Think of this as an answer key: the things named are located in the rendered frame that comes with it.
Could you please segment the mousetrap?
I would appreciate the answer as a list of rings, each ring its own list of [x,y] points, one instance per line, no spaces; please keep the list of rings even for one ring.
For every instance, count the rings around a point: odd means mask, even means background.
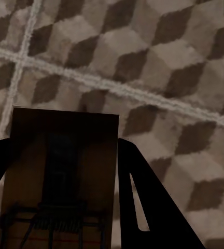
[[[0,249],[111,249],[119,115],[13,108]]]

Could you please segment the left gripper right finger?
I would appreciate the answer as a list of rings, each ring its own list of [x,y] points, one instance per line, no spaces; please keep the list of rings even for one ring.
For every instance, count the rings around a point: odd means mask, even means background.
[[[118,139],[121,249],[205,249],[183,214],[131,142]],[[140,231],[132,174],[150,231]]]

